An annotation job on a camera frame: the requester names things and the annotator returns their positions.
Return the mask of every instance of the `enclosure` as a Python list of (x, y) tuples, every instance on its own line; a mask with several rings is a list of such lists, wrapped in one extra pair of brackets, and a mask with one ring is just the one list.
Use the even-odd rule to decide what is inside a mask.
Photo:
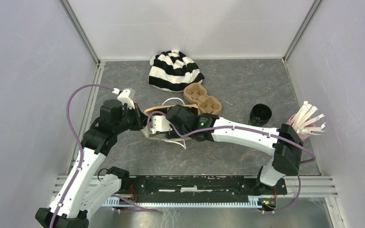
[[(90, 227), (365, 227), (365, 1), (355, 0), (0, 0), (0, 227), (39, 227), (37, 209), (62, 188), (78, 153), (66, 117), (75, 89), (132, 88), (141, 110), (184, 100), (148, 83), (149, 60), (169, 50), (195, 61), (228, 120), (247, 124), (262, 103), (273, 113), (265, 127), (280, 127), (304, 101), (318, 107), (325, 132), (304, 141), (317, 160), (300, 166), (299, 200), (280, 213), (101, 207)], [(97, 87), (75, 96), (79, 137), (108, 99)], [(183, 149), (125, 132), (99, 169), (253, 177), (269, 159), (238, 144), (187, 140)], [(278, 208), (299, 187), (296, 177), (285, 181)]]

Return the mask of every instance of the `cable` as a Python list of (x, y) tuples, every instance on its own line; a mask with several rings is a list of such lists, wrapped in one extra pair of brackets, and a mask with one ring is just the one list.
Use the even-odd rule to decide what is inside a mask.
[(271, 207), (270, 205), (268, 204), (265, 204), (266, 207), (269, 207), (270, 209), (274, 210), (275, 208)]
[[(79, 137), (77, 136), (77, 133), (75, 132), (75, 129), (73, 128), (72, 122), (70, 120), (70, 115), (69, 115), (69, 107), (70, 107), (70, 102), (72, 101), (72, 98), (76, 95), (76, 93), (78, 93), (80, 90), (87, 88), (87, 87), (93, 87), (93, 86), (97, 86), (97, 87), (101, 87), (104, 89), (109, 89), (109, 90), (113, 90), (113, 88), (109, 87), (109, 86), (105, 86), (105, 85), (99, 85), (99, 84), (88, 84), (88, 85), (84, 85), (79, 87), (77, 90), (75, 90), (71, 96), (68, 99), (68, 103), (67, 103), (67, 122), (69, 125), (69, 128), (73, 134), (73, 137), (76, 139), (76, 143), (79, 146), (79, 152), (80, 152), (80, 158), (79, 158), (79, 164), (77, 165), (78, 168), (82, 167), (82, 163), (83, 163), (83, 158), (85, 156), (85, 153), (83, 151), (83, 146), (82, 143), (80, 142)], [(65, 196), (67, 195), (70, 187), (72, 186), (73, 182), (75, 181), (77, 174), (79, 173), (79, 170), (76, 169), (75, 173), (73, 174), (68, 186), (65, 188), (61, 199), (59, 200), (58, 204), (62, 204), (64, 202)], [(52, 215), (51, 221), (49, 223), (49, 228), (53, 228), (54, 227), (54, 221), (55, 221), (55, 217), (57, 216), (58, 212), (59, 212), (60, 206), (57, 205), (57, 208), (54, 211), (54, 214)]]
[(182, 102), (183, 105), (185, 105), (185, 102), (181, 99), (181, 98), (178, 98), (178, 97), (172, 97), (172, 98), (169, 98), (167, 100), (165, 100), (162, 104), (162, 106), (160, 106), (160, 108), (163, 108), (164, 104), (168, 101), (171, 101), (171, 100), (180, 100)]
[(184, 150), (187, 149), (187, 145), (185, 144), (185, 140), (182, 141), (182, 143), (180, 142), (177, 142), (177, 141), (171, 141), (171, 140), (164, 140), (165, 142), (168, 142), (168, 143), (175, 143), (175, 144), (178, 144), (180, 146), (182, 146), (184, 148)]
[(301, 189), (300, 176), (297, 176), (297, 178), (298, 178), (298, 191), (297, 191), (297, 195), (294, 198), (294, 200), (289, 205), (287, 205), (284, 208), (281, 208), (281, 209), (278, 209), (278, 210), (274, 210), (274, 211), (263, 211), (262, 213), (275, 214), (276, 212), (280, 212), (280, 211), (283, 211), (283, 210), (286, 210), (286, 209), (292, 207), (296, 203), (296, 201), (298, 200), (298, 196), (300, 195), (300, 189)]
[(100, 169), (100, 171), (97, 173), (97, 179), (98, 179), (98, 181), (99, 181), (99, 182), (101, 182), (101, 180), (100, 180), (99, 176), (100, 176), (101, 171), (103, 171), (103, 170), (108, 171), (108, 169), (107, 169), (107, 168), (102, 168), (102, 169)]
[(117, 198), (119, 198), (119, 199), (121, 199), (121, 200), (125, 201), (125, 203), (127, 203), (127, 204), (129, 204), (129, 205), (132, 205), (132, 206), (134, 206), (134, 207), (136, 207), (136, 208), (139, 208), (139, 209), (140, 209), (140, 210), (122, 210), (121, 212), (140, 212), (140, 211), (146, 211), (146, 212), (159, 212), (159, 211), (158, 211), (158, 210), (156, 210), (156, 209), (146, 209), (146, 208), (143, 208), (143, 207), (141, 207), (141, 206), (138, 206), (138, 205), (134, 204), (133, 202), (131, 202), (131, 201), (129, 201), (129, 200), (127, 200), (127, 199), (123, 198), (123, 197), (120, 197), (120, 196), (118, 196), (118, 195), (112, 195), (112, 196), (117, 197)]
[(133, 184), (129, 187), (131, 188), (131, 198), (134, 200), (134, 203), (136, 203), (138, 201), (138, 194), (136, 193)]
[(278, 197), (278, 191), (276, 190), (276, 187), (273, 187), (273, 191), (274, 191), (275, 193), (273, 194), (273, 198), (272, 198), (272, 200), (276, 200), (276, 197)]
[[(150, 113), (150, 115), (147, 118), (147, 130), (148, 130), (149, 133), (152, 133), (151, 130), (150, 130), (150, 127), (149, 127), (150, 126), (149, 123), (150, 123), (150, 120), (151, 120), (151, 118), (154, 114), (160, 114), (160, 115), (166, 116), (165, 113), (160, 112), (160, 111), (154, 111), (154, 112)], [(175, 130), (175, 132), (177, 133), (177, 135), (180, 136), (181, 138), (188, 137), (192, 134), (199, 133), (199, 132), (213, 131), (213, 130), (226, 129), (226, 128), (231, 129), (233, 127), (233, 126), (228, 126), (228, 125), (218, 126), (218, 127), (206, 127), (206, 128), (202, 128), (202, 129), (198, 129), (198, 130), (189, 132), (187, 134), (180, 134), (178, 132), (178, 130), (175, 128), (175, 126), (172, 123), (170, 123), (170, 124), (173, 127), (173, 129)], [(254, 132), (254, 133), (258, 133), (258, 134), (262, 134), (262, 135), (269, 135), (269, 133), (267, 133), (267, 132), (263, 132), (263, 131), (259, 131), (259, 130), (255, 130), (255, 129), (251, 129), (251, 128), (247, 128), (247, 127), (235, 126), (234, 129), (244, 130), (244, 131), (248, 131), (248, 132)], [(316, 156), (314, 155), (313, 152), (311, 152), (310, 150), (304, 148), (303, 146), (301, 146), (301, 145), (299, 145), (299, 144), (297, 144), (297, 143), (295, 143), (295, 142), (293, 142), (293, 141), (291, 141), (287, 138), (284, 138), (282, 136), (275, 135), (275, 134), (271, 134), (269, 136), (272, 137), (272, 138), (277, 138), (277, 139), (282, 140), (284, 142), (290, 143), (290, 144), (296, 146), (297, 148), (303, 150), (304, 152), (308, 153), (309, 155), (311, 155), (311, 157), (312, 157), (311, 159), (301, 161), (300, 164), (312, 162), (316, 159)]]

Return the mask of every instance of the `white wall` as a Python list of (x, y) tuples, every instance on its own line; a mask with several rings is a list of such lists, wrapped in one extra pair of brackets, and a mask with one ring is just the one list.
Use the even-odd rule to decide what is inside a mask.
[[(94, 69), (59, 1), (0, 0), (0, 228), (39, 227), (72, 156), (67, 99)], [(75, 125), (85, 100), (75, 97)]]
[(313, 0), (69, 0), (101, 59), (282, 57)]
[(326, 115), (312, 143), (349, 227), (365, 227), (365, 1), (323, 1), (288, 69), (299, 101)]

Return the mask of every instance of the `red wire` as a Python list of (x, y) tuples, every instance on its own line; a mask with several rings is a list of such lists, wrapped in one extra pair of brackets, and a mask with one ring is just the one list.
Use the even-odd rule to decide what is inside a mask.
[(129, 187), (131, 188), (131, 198), (136, 203), (138, 201), (138, 194), (136, 193), (133, 184), (131, 184)]
[(274, 192), (275, 192), (275, 195), (273, 195), (273, 198), (272, 200), (275, 200), (276, 197), (278, 197), (278, 191), (276, 190), (276, 187), (273, 188)]

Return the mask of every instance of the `gray mat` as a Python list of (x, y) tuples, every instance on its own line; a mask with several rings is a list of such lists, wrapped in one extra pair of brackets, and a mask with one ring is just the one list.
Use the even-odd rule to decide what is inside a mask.
[[(280, 127), (298, 111), (298, 103), (286, 69), (280, 59), (197, 60), (205, 76), (203, 86), (222, 104), (222, 116), (246, 124), (251, 108), (263, 103), (272, 109), (265, 127)], [(161, 91), (147, 82), (149, 61), (107, 62), (101, 84), (117, 88), (133, 88), (134, 101), (141, 110), (159, 106), (170, 97), (182, 93)], [(93, 119), (107, 99), (116, 99), (108, 90), (100, 89)], [(116, 166), (132, 175), (257, 175), (270, 156), (252, 148), (222, 142), (187, 140), (187, 149), (174, 143), (149, 140), (141, 132), (125, 132), (118, 136), (100, 168)], [(311, 149), (309, 140), (305, 146)], [(302, 159), (309, 158), (303, 154)], [(302, 164), (301, 175), (319, 175), (315, 163)]]

